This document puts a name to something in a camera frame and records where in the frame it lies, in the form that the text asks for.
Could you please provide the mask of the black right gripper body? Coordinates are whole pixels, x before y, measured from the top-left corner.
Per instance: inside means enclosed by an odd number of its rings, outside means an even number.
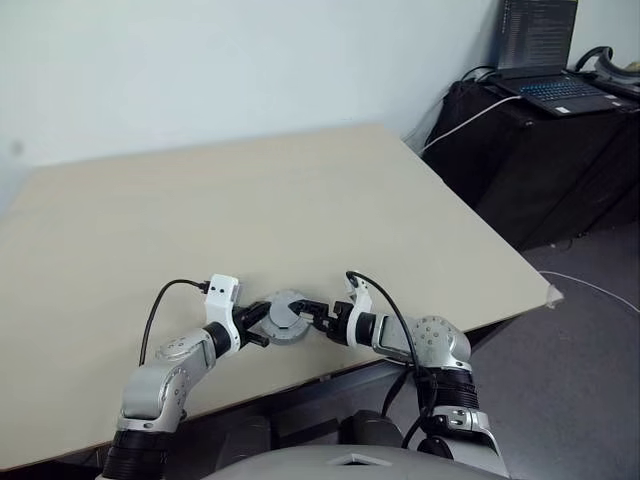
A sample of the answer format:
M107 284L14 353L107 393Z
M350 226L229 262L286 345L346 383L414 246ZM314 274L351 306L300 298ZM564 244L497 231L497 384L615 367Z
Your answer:
M327 338L331 341L347 345L347 325L351 314L351 304L346 302L335 302L333 306L333 314L329 312L329 305L326 304L326 316L332 320L331 333Z

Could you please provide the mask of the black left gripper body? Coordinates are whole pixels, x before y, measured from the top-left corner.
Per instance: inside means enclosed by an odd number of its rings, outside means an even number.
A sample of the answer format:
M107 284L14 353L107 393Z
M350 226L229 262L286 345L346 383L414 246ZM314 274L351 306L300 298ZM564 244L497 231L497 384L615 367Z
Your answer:
M239 333L241 347L245 347L247 344L259 347L269 345L270 340L266 336L252 331L252 328L267 316L269 310L269 302L254 302L249 306L233 308L232 318Z

